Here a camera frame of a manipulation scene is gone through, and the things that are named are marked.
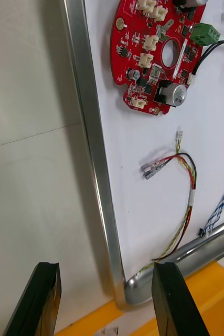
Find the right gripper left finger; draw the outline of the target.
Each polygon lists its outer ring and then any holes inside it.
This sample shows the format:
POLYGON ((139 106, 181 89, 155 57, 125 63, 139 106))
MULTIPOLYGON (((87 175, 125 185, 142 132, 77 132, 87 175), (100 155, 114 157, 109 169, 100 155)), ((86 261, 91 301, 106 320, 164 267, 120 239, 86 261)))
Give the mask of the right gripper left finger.
POLYGON ((54 335, 61 293, 59 264, 38 263, 3 335, 54 335))

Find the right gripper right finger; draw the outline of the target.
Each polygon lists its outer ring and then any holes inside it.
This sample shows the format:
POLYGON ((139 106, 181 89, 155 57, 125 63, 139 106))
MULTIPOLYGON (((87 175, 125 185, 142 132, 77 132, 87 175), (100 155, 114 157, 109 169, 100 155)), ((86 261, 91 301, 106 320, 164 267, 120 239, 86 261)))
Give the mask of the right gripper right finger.
POLYGON ((159 335, 209 335, 175 263, 155 263, 152 298, 159 335))

